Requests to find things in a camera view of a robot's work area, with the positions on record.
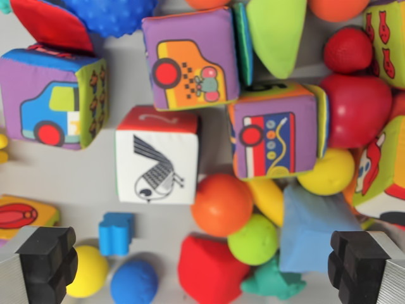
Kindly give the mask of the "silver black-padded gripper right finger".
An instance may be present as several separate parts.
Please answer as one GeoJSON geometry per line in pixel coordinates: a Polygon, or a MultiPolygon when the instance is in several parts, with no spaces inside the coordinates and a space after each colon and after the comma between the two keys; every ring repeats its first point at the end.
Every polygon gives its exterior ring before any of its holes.
{"type": "Polygon", "coordinates": [[[384,232],[335,231],[328,277],[345,304],[404,303],[404,252],[384,232]]]}

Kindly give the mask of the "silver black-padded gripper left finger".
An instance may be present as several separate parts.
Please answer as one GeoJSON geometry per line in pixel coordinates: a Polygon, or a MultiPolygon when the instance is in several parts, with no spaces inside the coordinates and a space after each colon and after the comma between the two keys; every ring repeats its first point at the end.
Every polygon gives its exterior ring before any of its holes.
{"type": "Polygon", "coordinates": [[[72,227],[25,226],[1,247],[1,303],[61,303],[78,269],[72,227]]]}

